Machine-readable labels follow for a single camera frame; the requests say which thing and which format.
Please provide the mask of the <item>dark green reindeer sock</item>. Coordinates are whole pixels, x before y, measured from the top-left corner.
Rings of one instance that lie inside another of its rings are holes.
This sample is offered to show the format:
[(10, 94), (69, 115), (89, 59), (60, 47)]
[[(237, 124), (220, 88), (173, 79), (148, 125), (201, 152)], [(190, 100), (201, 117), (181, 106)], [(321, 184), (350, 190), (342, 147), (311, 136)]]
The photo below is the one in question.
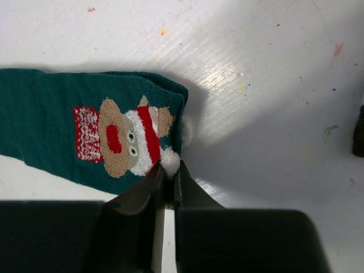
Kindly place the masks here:
[(180, 167), (186, 87), (148, 72), (1, 70), (1, 154), (121, 194)]

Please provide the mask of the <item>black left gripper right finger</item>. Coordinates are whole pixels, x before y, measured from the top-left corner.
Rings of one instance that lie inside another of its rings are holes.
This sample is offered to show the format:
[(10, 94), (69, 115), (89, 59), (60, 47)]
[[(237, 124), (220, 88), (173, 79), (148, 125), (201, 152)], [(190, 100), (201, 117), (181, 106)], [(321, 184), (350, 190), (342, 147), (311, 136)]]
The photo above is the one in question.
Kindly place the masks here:
[(225, 208), (182, 164), (175, 177), (178, 272), (329, 272), (317, 230), (298, 210)]

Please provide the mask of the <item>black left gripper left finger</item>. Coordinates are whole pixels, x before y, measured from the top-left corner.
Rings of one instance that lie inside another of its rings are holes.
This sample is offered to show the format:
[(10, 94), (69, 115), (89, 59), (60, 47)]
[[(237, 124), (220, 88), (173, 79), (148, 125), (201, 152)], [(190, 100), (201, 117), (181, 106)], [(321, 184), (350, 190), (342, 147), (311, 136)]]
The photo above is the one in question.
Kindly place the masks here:
[(94, 272), (161, 272), (164, 169), (105, 203), (93, 238)]

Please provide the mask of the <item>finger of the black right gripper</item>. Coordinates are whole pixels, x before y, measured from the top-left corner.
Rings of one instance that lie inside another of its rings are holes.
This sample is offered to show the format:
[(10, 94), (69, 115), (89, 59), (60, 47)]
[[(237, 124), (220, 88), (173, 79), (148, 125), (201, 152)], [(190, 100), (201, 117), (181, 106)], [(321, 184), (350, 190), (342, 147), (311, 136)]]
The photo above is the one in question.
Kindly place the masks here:
[(364, 105), (362, 105), (359, 110), (359, 116), (353, 134), (351, 152), (357, 157), (364, 157)]

